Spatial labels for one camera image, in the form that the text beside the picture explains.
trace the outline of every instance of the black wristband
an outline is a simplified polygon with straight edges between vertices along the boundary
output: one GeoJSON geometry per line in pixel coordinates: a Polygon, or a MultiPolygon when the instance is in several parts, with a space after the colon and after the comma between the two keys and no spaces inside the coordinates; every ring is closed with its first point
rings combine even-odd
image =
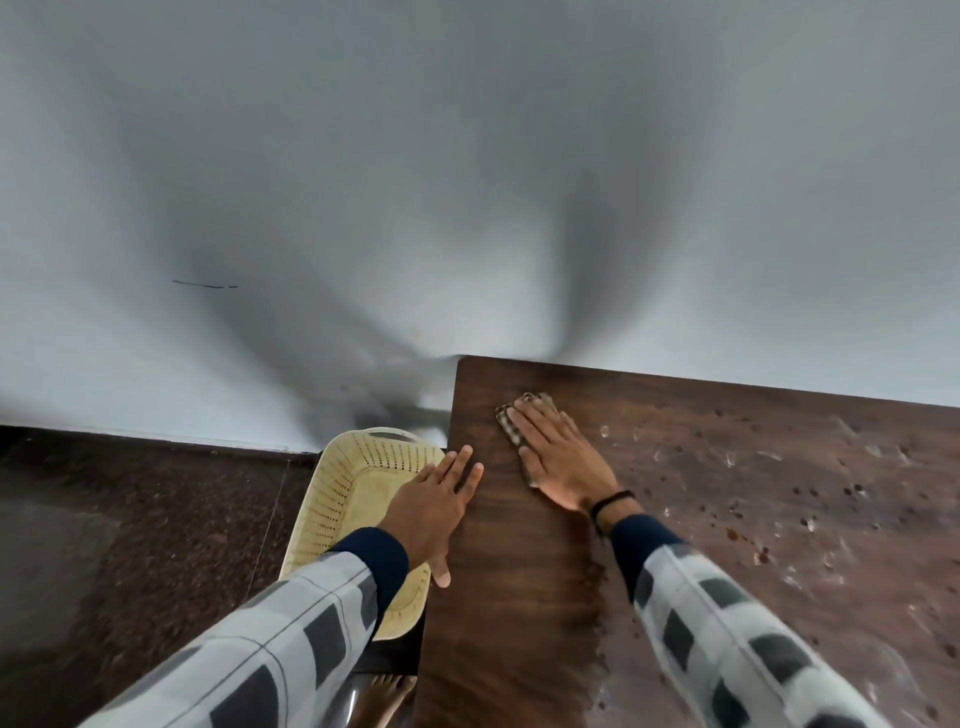
{"type": "Polygon", "coordinates": [[[618,500],[623,500],[625,497],[631,497],[636,500],[636,496],[630,491],[620,491],[619,493],[614,493],[612,496],[607,496],[602,500],[598,500],[593,504],[593,507],[590,508],[590,521],[593,523],[593,527],[597,529],[597,536],[601,539],[603,538],[603,531],[600,530],[600,524],[597,522],[597,516],[600,515],[600,511],[606,508],[611,503],[616,503],[618,500]]]}

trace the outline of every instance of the plaid shirt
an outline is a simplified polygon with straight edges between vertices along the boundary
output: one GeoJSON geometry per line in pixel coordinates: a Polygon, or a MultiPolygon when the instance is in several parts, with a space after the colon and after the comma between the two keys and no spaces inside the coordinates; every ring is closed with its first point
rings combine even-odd
{"type": "MultiPolygon", "coordinates": [[[[611,533],[657,657],[709,728],[888,723],[783,622],[649,516],[611,533]]],[[[408,571],[376,528],[255,596],[84,727],[316,728],[408,571]]]]}

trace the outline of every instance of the hand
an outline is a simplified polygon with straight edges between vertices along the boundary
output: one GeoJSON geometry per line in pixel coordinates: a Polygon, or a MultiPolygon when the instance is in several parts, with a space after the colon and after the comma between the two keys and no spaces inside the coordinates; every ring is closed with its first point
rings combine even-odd
{"type": "MultiPolygon", "coordinates": [[[[527,473],[558,505],[589,513],[598,500],[620,490],[603,455],[565,412],[557,412],[543,400],[517,400],[507,416],[530,444],[529,448],[520,448],[527,473]]],[[[606,525],[608,511],[618,520],[642,513],[635,501],[617,501],[601,511],[601,527],[606,525]]]]}
{"type": "Polygon", "coordinates": [[[483,477],[483,466],[477,463],[460,490],[454,492],[471,455],[473,448],[464,445],[459,453],[448,452],[436,466],[427,465],[400,486],[379,524],[406,550],[410,570],[424,562],[430,565],[438,587],[450,584],[447,542],[483,477]]]}

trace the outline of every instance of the yellow basket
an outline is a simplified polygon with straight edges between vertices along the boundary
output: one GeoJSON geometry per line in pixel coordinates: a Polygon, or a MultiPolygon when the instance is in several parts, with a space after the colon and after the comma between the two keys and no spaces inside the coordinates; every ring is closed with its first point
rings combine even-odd
{"type": "MultiPolygon", "coordinates": [[[[335,437],[310,479],[279,578],[314,561],[357,528],[377,525],[399,487],[427,463],[443,458],[442,449],[392,427],[335,437]]],[[[394,640],[409,632],[423,614],[429,587],[429,567],[411,571],[373,638],[394,640]]]]}

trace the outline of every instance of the wooden table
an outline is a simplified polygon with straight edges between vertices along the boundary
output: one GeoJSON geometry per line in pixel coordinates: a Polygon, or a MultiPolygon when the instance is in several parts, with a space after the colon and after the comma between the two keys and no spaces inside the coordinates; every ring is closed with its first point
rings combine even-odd
{"type": "Polygon", "coordinates": [[[478,357],[450,445],[487,471],[427,602],[416,725],[693,724],[609,547],[523,484],[493,410],[525,391],[895,724],[960,725],[960,411],[478,357]]]}

